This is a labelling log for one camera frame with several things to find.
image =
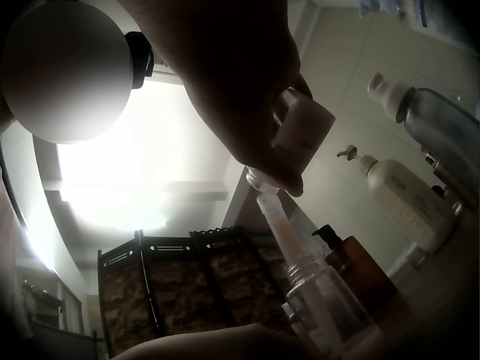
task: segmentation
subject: wall tile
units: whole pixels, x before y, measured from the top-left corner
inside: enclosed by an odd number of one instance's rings
[[[365,55],[410,69],[468,102],[478,100],[479,62],[472,55],[416,32],[384,12],[375,14]]]
[[[322,8],[313,30],[311,43],[360,52],[373,14],[359,17],[358,9]]]
[[[388,118],[383,107],[368,96],[367,86],[376,72],[380,72],[385,79],[390,81],[403,81],[414,87],[427,87],[444,96],[448,96],[449,92],[429,79],[396,66],[391,62],[361,56],[341,106],[375,121],[410,146],[420,150],[420,145],[412,139],[404,126]]]
[[[359,192],[319,160],[303,173],[305,195],[295,201],[317,226],[330,224],[345,239],[353,235],[387,272],[407,239]]]
[[[319,103],[320,105],[322,105],[325,109],[327,109],[328,111],[330,111],[333,115],[336,114],[336,111],[337,111],[338,106],[339,106],[339,103],[338,103],[338,102],[329,100],[329,99],[327,99],[327,98],[324,97],[324,96],[318,95],[317,93],[312,93],[312,95],[313,95],[313,99],[314,99],[317,103]]]
[[[351,51],[309,44],[300,72],[313,92],[339,102],[347,89],[358,56]]]
[[[430,186],[442,185],[442,182],[433,175],[432,167],[425,161],[421,152],[375,125],[372,120],[348,109],[339,108],[335,123],[315,157],[359,192],[366,191],[366,181],[358,171],[358,162],[346,161],[345,158],[336,156],[348,145],[355,145],[360,156],[371,155],[378,160],[395,159]]]

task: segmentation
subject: white wall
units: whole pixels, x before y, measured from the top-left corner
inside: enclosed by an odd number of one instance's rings
[[[33,137],[18,122],[3,134],[1,147],[13,194],[28,226],[28,237],[45,265],[53,269],[86,310],[86,283],[53,220],[36,164]],[[90,333],[84,316],[85,333]]]
[[[478,62],[383,12],[360,19],[358,9],[320,10],[301,73],[336,122],[306,169],[305,192],[296,201],[316,226],[329,223],[343,239],[354,235],[387,271],[408,239],[372,201],[356,164],[337,158],[337,152],[354,144],[361,155],[402,162],[431,186],[440,181],[403,125],[389,120],[368,97],[375,72],[448,97],[460,93],[460,105],[473,112]]]
[[[87,283],[87,294],[98,295],[98,269],[90,267],[80,268],[79,270]]]
[[[238,186],[244,168],[245,166],[243,164],[239,163],[233,156],[230,156],[227,170],[225,171],[225,176],[223,177],[223,183],[227,188],[228,195],[225,200],[215,202],[212,217],[210,218],[209,229],[222,227],[225,215],[227,214],[228,208],[230,207],[230,203],[232,202],[235,189]]]

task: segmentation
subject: white lotion bottle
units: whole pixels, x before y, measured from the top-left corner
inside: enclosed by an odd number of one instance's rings
[[[392,159],[360,158],[352,145],[337,156],[360,159],[373,198],[424,252],[437,251],[447,240],[455,223],[452,209],[407,167]]]

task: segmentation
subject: small white bottle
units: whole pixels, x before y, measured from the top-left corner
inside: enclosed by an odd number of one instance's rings
[[[337,156],[360,158],[350,145]],[[360,158],[360,172],[380,206],[424,252],[435,252],[450,235],[455,215],[449,205],[403,164],[370,155]]]
[[[335,116],[320,104],[295,90],[284,91],[281,98],[288,111],[272,140],[272,147],[301,175],[325,140],[335,122]],[[251,167],[249,167],[247,181],[261,192],[264,189],[259,186],[264,182],[279,189],[283,188],[273,178]]]

